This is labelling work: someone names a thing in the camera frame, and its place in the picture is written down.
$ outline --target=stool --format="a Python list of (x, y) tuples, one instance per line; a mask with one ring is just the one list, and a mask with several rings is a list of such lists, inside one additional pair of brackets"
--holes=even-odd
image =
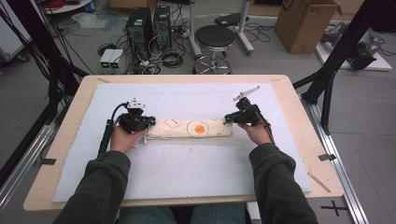
[(229, 49), (235, 42), (235, 34), (220, 25), (207, 25), (195, 32), (195, 43), (202, 49), (210, 50), (210, 56), (203, 56), (195, 61), (192, 68), (194, 74), (231, 74), (230, 64), (222, 57), (216, 56), (217, 51)]

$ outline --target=orange circle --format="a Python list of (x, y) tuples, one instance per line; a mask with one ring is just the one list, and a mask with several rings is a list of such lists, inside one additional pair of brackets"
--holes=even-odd
[(205, 127), (202, 126), (202, 125), (197, 125), (197, 126), (195, 126), (194, 130), (195, 130), (196, 133), (204, 133), (205, 132)]

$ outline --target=black stool seat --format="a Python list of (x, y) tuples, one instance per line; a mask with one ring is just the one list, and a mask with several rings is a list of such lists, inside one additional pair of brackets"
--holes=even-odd
[(235, 41), (235, 35), (224, 26), (207, 25), (195, 32), (195, 40), (208, 48), (227, 48)]

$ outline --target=wooden board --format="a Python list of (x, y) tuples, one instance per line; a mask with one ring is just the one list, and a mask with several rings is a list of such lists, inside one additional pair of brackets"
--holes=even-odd
[[(232, 76), (88, 76), (82, 80), (73, 103), (64, 118), (47, 155), (56, 159), (54, 165), (42, 166), (23, 204), (25, 210), (43, 211), (62, 209), (65, 203), (53, 203), (61, 172), (72, 146), (80, 123), (91, 103), (96, 86), (100, 83), (271, 83), (282, 112), (288, 123), (294, 143), (302, 158), (304, 168), (309, 172), (309, 181), (313, 191), (306, 193), (307, 198), (337, 197), (343, 195), (343, 187), (329, 161), (320, 161), (319, 155), (325, 153), (318, 136), (306, 115), (305, 110), (292, 87), (290, 80), (281, 75), (232, 75)], [(124, 201), (123, 206), (197, 204), (197, 203), (231, 203), (253, 202), (254, 195), (227, 196), (209, 198), (159, 199)]]

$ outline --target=white paper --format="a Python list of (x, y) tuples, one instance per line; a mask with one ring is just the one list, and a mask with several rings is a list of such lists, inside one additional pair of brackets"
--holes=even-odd
[[(257, 86), (261, 88), (247, 98), (271, 122), (277, 146), (296, 160), (296, 182), (303, 191), (312, 191), (271, 84), (105, 83), (98, 85), (79, 127), (53, 201), (66, 202), (73, 195), (87, 162), (97, 156), (106, 120), (120, 103), (136, 97), (146, 105), (143, 115), (156, 118), (216, 119), (237, 111), (233, 98)], [(117, 115), (121, 113), (126, 109), (119, 109)], [(236, 124), (227, 140), (150, 140), (128, 152), (132, 166), (124, 199), (254, 194), (248, 160), (254, 147)]]

